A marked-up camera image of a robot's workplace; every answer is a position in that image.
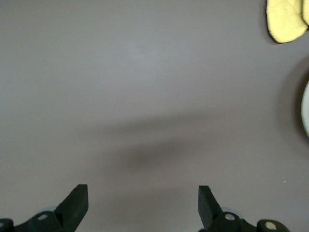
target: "screw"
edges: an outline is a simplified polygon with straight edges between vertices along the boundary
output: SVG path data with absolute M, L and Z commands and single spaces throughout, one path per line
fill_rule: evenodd
M 226 220 L 229 220 L 229 221 L 234 221 L 234 220 L 235 220 L 235 217 L 234 217 L 234 215 L 232 215 L 232 214 L 226 214 L 226 215 L 225 215 L 225 219 L 226 219 Z
M 276 230 L 277 229 L 276 225 L 274 223 L 270 222 L 270 221 L 265 222 L 265 226 L 266 226 L 266 228 L 268 228 L 270 230 Z

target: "white plate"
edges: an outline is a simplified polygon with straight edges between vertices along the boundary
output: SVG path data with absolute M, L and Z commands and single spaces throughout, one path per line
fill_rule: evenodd
M 304 91 L 303 100 L 301 103 L 301 118 L 304 124 L 305 131 L 309 137 L 309 82 Z

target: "yellow cloth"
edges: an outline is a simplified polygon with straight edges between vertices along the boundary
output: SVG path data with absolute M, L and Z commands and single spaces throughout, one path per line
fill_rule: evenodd
M 279 43 L 297 39 L 308 28 L 302 19 L 302 0 L 267 0 L 266 15 L 268 30 Z
M 303 0 L 303 20 L 309 25 L 309 0 Z

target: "black plastic part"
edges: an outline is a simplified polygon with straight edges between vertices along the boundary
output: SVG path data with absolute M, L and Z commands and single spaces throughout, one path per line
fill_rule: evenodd
M 255 227 L 234 213 L 222 212 L 208 186 L 199 187 L 198 211 L 204 225 L 199 232 L 290 232 L 277 221 L 264 219 L 259 221 Z M 273 223 L 276 229 L 267 228 L 267 222 Z
M 78 185 L 54 210 L 36 214 L 13 227 L 10 219 L 0 219 L 0 232 L 74 232 L 88 211 L 88 187 Z
M 272 229 L 267 228 L 266 227 L 266 223 L 267 222 L 273 223 L 276 226 L 276 229 L 272 230 Z M 288 230 L 288 228 L 286 228 L 286 226 L 283 225 L 282 223 L 280 223 L 278 221 L 266 220 L 266 219 L 260 220 L 257 223 L 257 231 L 259 231 L 259 232 L 277 232 L 277 231 L 280 231 L 280 232 L 290 232 Z
M 198 212 L 205 229 L 222 213 L 220 205 L 208 186 L 199 186 Z

